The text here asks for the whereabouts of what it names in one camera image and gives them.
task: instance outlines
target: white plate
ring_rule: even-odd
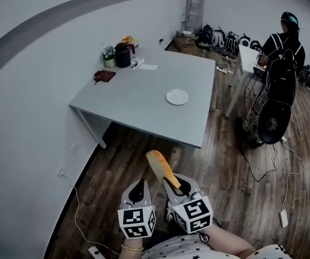
[[[188,94],[181,89],[172,89],[168,91],[166,99],[173,105],[183,105],[188,101]]]

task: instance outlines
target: potted plant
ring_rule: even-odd
[[[115,54],[112,46],[105,47],[104,52],[102,52],[102,58],[105,61],[106,67],[114,67],[115,64]]]

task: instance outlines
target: black kettle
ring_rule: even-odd
[[[131,47],[133,54],[135,54],[133,44],[119,43],[115,46],[115,63],[118,67],[124,68],[131,64],[131,55],[128,47]]]

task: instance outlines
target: white charger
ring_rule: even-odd
[[[286,215],[286,210],[279,212],[279,220],[282,228],[285,228],[288,225],[288,217]]]
[[[95,246],[90,247],[88,251],[90,252],[92,257],[94,257],[94,259],[106,259]]]

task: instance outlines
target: gray table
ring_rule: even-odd
[[[187,54],[140,48],[146,64],[156,71],[111,69],[108,82],[89,83],[74,97],[74,108],[102,148],[102,136],[114,121],[153,135],[185,144],[182,164],[187,165],[195,148],[201,148],[212,94],[215,61]],[[169,90],[179,88],[189,95],[186,104],[167,102]]]

